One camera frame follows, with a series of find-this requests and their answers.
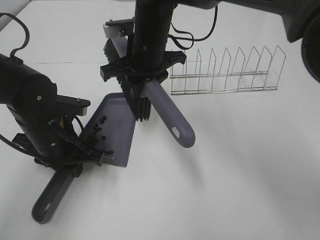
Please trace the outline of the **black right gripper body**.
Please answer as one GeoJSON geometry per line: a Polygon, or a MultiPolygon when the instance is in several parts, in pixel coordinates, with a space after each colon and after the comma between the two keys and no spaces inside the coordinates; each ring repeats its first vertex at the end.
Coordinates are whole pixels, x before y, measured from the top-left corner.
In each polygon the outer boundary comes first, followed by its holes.
{"type": "Polygon", "coordinates": [[[174,3],[169,0],[137,0],[130,68],[135,75],[156,75],[169,68],[164,61],[174,3]]]}

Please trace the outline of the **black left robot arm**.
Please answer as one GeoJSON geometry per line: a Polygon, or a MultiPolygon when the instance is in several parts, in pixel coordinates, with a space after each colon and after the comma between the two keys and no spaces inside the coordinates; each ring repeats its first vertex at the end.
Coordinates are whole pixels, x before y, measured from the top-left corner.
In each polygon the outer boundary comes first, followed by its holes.
{"type": "Polygon", "coordinates": [[[13,141],[0,139],[36,163],[55,170],[84,163],[102,165],[104,151],[80,139],[72,124],[86,115],[89,100],[59,95],[47,76],[21,60],[1,55],[0,103],[23,131],[13,141]]]}

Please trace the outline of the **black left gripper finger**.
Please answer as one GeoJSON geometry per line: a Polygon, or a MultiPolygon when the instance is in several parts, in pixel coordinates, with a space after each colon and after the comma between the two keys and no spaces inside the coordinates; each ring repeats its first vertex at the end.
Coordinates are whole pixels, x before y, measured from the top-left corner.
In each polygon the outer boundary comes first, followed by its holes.
{"type": "Polygon", "coordinates": [[[83,165],[82,164],[72,164],[72,165],[49,165],[47,163],[41,162],[39,159],[35,159],[34,162],[38,165],[42,165],[45,168],[51,168],[55,171],[58,170],[67,170],[71,173],[73,177],[79,177],[82,170],[83,170],[83,165]]]}
{"type": "Polygon", "coordinates": [[[104,152],[102,150],[91,147],[78,137],[70,137],[66,141],[74,147],[70,155],[66,157],[66,164],[92,163],[99,167],[103,165],[104,152]]]}

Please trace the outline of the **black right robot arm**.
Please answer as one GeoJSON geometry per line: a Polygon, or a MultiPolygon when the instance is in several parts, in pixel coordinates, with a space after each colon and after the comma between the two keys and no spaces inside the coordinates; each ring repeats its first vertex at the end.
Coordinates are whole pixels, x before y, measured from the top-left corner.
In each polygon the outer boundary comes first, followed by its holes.
{"type": "Polygon", "coordinates": [[[107,21],[109,59],[100,67],[104,81],[123,77],[130,86],[164,80],[168,69],[183,64],[184,48],[167,51],[174,11],[178,6],[195,8],[198,14],[213,10],[212,30],[255,33],[269,16],[283,28],[289,43],[301,42],[301,58],[306,71],[320,79],[320,3],[317,0],[137,0],[134,16],[107,21]]]}

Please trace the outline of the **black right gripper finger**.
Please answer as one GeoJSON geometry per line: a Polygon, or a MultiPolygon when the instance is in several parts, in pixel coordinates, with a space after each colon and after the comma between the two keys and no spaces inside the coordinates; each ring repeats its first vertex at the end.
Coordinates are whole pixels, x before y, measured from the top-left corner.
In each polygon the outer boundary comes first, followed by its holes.
{"type": "Polygon", "coordinates": [[[167,69],[171,68],[177,63],[184,64],[186,59],[187,56],[182,51],[165,51],[163,61],[160,65],[159,79],[166,80],[169,77],[167,69]]]}
{"type": "Polygon", "coordinates": [[[100,76],[104,82],[107,82],[110,78],[140,76],[140,73],[133,69],[128,63],[113,62],[100,66],[100,76]]]}

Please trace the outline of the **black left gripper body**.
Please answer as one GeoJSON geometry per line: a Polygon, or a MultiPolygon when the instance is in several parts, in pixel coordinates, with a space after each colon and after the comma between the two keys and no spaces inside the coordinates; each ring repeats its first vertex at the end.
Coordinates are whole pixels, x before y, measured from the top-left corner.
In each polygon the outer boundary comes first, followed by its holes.
{"type": "Polygon", "coordinates": [[[61,113],[56,99],[14,99],[6,106],[23,131],[13,139],[14,147],[52,166],[68,165],[74,147],[66,139],[78,138],[72,124],[77,115],[61,113]]]}

